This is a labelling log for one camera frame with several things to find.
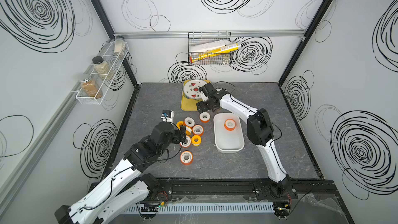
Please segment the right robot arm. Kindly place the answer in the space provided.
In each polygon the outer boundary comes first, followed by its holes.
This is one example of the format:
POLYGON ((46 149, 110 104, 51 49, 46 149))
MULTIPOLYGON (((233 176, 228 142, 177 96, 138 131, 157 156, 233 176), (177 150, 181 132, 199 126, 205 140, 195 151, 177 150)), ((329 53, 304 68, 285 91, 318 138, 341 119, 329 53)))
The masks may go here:
POLYGON ((258 147, 267 168, 268 178, 272 181, 273 197, 281 198, 289 195, 292 188, 290 176, 275 147, 274 127, 267 110, 251 107, 232 96, 226 89, 216 89, 211 83, 199 87, 201 101, 197 103, 200 113, 223 108, 247 125, 248 139, 258 147))

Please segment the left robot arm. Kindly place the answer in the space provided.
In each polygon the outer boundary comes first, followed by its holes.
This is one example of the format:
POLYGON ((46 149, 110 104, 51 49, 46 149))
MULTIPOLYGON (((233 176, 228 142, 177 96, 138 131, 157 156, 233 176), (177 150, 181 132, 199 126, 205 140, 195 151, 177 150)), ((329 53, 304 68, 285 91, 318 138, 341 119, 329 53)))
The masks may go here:
POLYGON ((86 196, 55 212, 59 224, 108 224, 128 207, 156 195, 158 181, 144 171, 159 162, 171 144, 186 141, 186 127, 160 122, 133 144, 116 167, 86 196))

